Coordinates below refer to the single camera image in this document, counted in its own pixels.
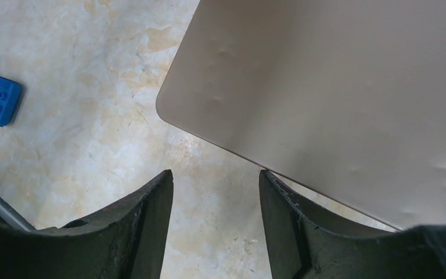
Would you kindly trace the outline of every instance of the beige marble tabletop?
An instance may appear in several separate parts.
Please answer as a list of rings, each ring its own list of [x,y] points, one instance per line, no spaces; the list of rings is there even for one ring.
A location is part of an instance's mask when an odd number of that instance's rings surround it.
[[[172,169],[162,278],[270,278],[259,168],[154,107],[197,3],[0,0],[0,76],[26,88],[0,128],[0,196],[37,228],[60,227]]]

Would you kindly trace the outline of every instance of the black screw hole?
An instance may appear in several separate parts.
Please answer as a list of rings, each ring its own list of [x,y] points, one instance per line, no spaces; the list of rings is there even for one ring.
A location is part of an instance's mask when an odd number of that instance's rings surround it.
[[[83,220],[74,220],[67,223],[63,228],[77,228],[88,224],[88,222]]]

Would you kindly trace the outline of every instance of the table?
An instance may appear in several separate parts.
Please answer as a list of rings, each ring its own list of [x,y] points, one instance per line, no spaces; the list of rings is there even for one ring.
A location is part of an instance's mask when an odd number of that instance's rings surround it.
[[[446,224],[446,2],[202,0],[156,106],[391,226]]]

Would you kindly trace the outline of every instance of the marble surface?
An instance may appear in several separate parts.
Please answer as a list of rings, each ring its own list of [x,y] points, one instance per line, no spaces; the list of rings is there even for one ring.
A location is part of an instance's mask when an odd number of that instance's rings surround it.
[[[60,227],[172,169],[161,277],[270,278],[260,168],[166,124],[154,107],[197,3],[1,0],[0,76],[26,92],[0,128],[0,196],[37,228]]]

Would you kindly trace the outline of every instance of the gray metal sheet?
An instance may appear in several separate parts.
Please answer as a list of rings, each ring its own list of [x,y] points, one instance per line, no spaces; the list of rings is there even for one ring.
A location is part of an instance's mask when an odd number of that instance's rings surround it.
[[[201,0],[157,111],[394,227],[446,224],[446,1]]]

